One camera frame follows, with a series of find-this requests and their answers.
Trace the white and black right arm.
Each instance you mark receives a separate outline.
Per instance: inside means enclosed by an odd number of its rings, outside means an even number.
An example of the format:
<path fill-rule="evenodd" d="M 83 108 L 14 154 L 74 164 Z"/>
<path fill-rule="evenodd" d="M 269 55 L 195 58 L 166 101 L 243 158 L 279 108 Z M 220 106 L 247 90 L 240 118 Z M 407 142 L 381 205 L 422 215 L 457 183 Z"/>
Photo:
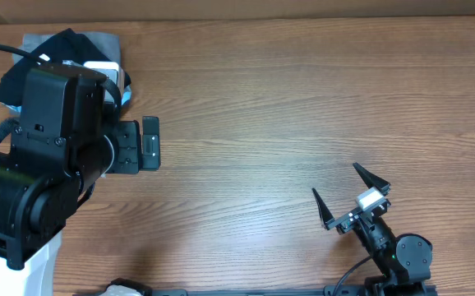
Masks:
<path fill-rule="evenodd" d="M 347 290 L 347 278 L 361 265 L 373 261 L 380 275 L 368 277 L 362 285 L 351 288 L 357 295 L 436 295 L 436 287 L 427 285 L 431 278 L 433 246 L 419 234 L 394 235 L 383 220 L 391 206 L 387 195 L 391 184 L 376 176 L 358 163 L 353 167 L 367 186 L 367 190 L 356 198 L 357 206 L 347 214 L 334 218 L 316 189 L 312 190 L 316 200 L 321 224 L 324 229 L 336 229 L 339 234 L 353 231 L 366 249 L 368 257 L 351 267 L 331 291 L 343 295 Z"/>

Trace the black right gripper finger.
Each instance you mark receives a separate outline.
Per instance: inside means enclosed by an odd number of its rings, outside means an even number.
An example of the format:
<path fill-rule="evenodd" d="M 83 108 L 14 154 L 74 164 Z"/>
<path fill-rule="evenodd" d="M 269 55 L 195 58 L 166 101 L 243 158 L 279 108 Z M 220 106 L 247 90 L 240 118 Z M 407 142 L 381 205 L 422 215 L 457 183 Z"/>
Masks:
<path fill-rule="evenodd" d="M 369 189 L 374 187 L 383 196 L 387 196 L 389 194 L 391 184 L 388 181 L 371 173 L 357 162 L 353 163 L 353 167 Z"/>
<path fill-rule="evenodd" d="M 319 216 L 321 219 L 321 225 L 325 229 L 330 229 L 330 225 L 334 222 L 334 216 L 331 214 L 329 208 L 315 188 L 312 188 L 312 193 L 316 200 Z"/>

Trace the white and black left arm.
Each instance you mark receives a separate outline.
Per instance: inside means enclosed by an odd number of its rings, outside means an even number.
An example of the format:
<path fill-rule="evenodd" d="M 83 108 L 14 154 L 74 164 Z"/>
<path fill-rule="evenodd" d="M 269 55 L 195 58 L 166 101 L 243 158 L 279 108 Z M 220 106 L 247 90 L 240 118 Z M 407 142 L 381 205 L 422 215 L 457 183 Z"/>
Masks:
<path fill-rule="evenodd" d="M 21 102 L 0 124 L 0 295 L 50 295 L 62 231 L 97 180 L 159 168 L 159 120 L 121 120 L 118 86 L 67 64 L 32 68 Z"/>

